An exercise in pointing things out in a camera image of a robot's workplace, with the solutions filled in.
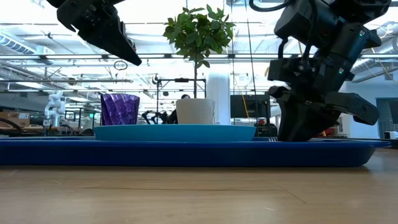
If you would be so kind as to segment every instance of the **monitor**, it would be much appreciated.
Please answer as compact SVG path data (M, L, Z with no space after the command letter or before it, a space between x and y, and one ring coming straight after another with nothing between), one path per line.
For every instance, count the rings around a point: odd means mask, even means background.
M390 103L392 122L394 124L398 124L398 100L391 100L389 103Z
M259 118L268 118L270 115L270 97L268 94L264 95L231 95L231 117L232 118L248 118L244 108L244 101L248 109L249 117L256 118L256 104Z

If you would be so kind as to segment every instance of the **wooden table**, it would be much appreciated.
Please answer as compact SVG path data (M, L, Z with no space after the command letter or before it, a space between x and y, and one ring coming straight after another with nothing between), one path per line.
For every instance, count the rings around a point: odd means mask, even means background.
M2 167L0 223L398 223L398 151L364 167Z

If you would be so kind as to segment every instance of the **potted plant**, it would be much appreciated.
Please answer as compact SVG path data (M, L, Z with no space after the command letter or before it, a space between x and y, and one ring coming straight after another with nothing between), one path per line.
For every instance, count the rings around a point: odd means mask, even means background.
M235 25L227 22L229 15L224 15L224 10L217 9L214 12L207 5L207 15L198 12L204 8L187 9L177 17L169 18L163 34L170 44L174 44L178 50L177 55L183 55L184 59L193 61L194 99L183 99L176 102L178 123L180 124L213 124L215 102L208 99L197 99L198 68L202 65L210 68L205 58L209 57L210 51L221 54L233 38L232 27Z
M197 97L198 68L202 65L210 68L205 57L209 57L211 50L222 53L223 48L231 42L232 27L235 26L232 22L227 22L229 15L224 15L224 10L217 8L217 12L213 12L209 5L206 7L207 15L197 13L204 8L189 10L183 7L183 12L177 18L168 18L163 34L170 44L174 44L178 50L177 55L183 55L184 59L189 58L195 64L194 98Z

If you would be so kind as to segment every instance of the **purple crumpled cup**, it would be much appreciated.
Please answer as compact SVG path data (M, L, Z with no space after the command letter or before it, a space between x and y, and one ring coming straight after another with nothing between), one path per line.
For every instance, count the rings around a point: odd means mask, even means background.
M101 95L102 124L137 124L139 97L129 94Z

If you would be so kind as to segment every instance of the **person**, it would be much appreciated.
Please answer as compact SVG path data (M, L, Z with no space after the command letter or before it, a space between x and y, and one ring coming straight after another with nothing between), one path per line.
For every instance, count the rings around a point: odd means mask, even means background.
M191 97L187 94L181 96L181 99L190 99ZM177 109L175 109L172 114L170 114L169 118L167 119L167 124L178 124L177 119Z

